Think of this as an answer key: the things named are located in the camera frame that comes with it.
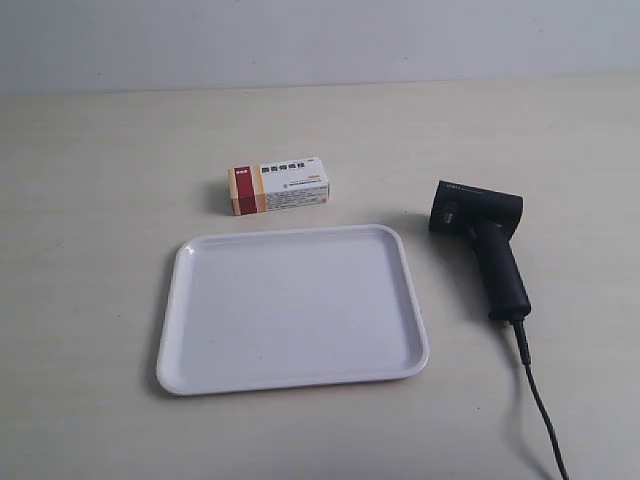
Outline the white plastic tray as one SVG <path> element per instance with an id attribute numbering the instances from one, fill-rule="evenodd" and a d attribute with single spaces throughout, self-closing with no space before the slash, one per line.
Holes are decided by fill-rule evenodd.
<path id="1" fill-rule="evenodd" d="M 155 373 L 199 396 L 403 379 L 428 357 L 400 236 L 349 225 L 180 246 Z"/>

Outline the black barcode scanner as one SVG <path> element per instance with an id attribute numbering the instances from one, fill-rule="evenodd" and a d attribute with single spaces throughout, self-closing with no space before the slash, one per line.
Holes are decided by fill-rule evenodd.
<path id="1" fill-rule="evenodd" d="M 429 219 L 429 231 L 464 240 L 474 253 L 492 320 L 522 321 L 531 312 L 510 246 L 522 217 L 523 198 L 441 180 Z"/>

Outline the white red medicine box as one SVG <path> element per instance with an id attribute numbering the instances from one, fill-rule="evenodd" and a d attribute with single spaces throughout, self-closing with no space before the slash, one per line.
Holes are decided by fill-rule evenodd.
<path id="1" fill-rule="evenodd" d="M 330 181 L 319 157 L 234 167 L 229 193 L 235 216 L 327 203 Z"/>

